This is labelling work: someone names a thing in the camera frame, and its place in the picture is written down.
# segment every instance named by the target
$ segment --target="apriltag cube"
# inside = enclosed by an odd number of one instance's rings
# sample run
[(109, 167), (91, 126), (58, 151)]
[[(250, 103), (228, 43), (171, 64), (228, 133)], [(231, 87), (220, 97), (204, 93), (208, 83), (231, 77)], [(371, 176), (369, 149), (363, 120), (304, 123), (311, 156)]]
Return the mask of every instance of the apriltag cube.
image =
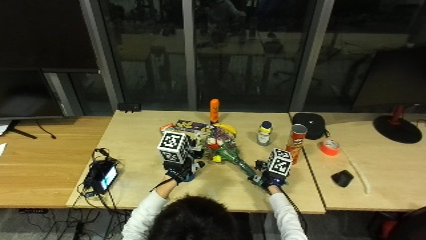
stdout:
[(274, 148), (267, 159), (267, 172), (274, 178), (284, 179), (291, 168), (291, 154)]
[(188, 137), (184, 133), (164, 131), (156, 146), (164, 162), (183, 164), (188, 154)]

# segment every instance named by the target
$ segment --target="orange tape roll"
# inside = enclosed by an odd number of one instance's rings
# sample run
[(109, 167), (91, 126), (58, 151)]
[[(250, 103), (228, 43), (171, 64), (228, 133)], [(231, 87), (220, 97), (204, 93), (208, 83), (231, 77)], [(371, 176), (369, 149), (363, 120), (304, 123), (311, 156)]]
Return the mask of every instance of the orange tape roll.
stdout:
[(319, 144), (319, 149), (320, 152), (323, 152), (328, 156), (335, 156), (340, 151), (339, 144), (332, 139), (323, 140)]

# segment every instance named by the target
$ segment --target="white sleeve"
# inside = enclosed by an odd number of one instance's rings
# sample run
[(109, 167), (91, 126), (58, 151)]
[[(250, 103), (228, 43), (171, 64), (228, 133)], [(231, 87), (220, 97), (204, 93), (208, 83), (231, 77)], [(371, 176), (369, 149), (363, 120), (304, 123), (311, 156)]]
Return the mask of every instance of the white sleeve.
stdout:
[(122, 228), (123, 240), (143, 240), (151, 227), (155, 216), (167, 203), (155, 191), (151, 191), (147, 197), (140, 201), (138, 207), (131, 211), (131, 216)]
[(306, 240), (296, 213), (283, 193), (272, 194), (268, 197), (268, 203), (276, 218), (280, 240)]

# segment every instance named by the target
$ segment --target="black device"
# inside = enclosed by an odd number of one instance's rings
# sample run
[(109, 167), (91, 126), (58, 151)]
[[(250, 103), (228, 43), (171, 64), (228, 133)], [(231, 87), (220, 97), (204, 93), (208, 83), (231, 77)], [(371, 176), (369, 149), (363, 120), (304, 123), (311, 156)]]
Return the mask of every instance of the black device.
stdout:
[(139, 103), (118, 103), (118, 110), (123, 112), (139, 112), (142, 111), (142, 104)]
[(78, 0), (0, 1), (0, 67), (97, 73)]
[(355, 112), (369, 112), (365, 109), (380, 106), (393, 109), (372, 125), (385, 138), (400, 143), (416, 143), (421, 139), (421, 132), (401, 116), (405, 107), (426, 105), (424, 66), (424, 46), (377, 52), (352, 104)]
[(109, 190), (109, 187), (118, 176), (115, 166), (115, 161), (94, 161), (83, 180), (83, 187), (91, 187), (95, 194), (103, 194)]
[(62, 117), (38, 69), (0, 69), (0, 120)]
[(353, 176), (349, 174), (347, 170), (343, 170), (331, 175), (331, 179), (334, 183), (340, 187), (347, 187), (348, 183), (353, 179)]

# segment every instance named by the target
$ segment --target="red can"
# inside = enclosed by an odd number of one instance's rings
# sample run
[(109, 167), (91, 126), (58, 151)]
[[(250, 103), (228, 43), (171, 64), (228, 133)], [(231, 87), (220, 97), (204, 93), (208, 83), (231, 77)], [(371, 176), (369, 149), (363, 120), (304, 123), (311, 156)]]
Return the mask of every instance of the red can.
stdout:
[(307, 133), (307, 128), (302, 124), (291, 126), (286, 151), (290, 152), (292, 158), (292, 165), (296, 163), (298, 155), (303, 147), (303, 140)]

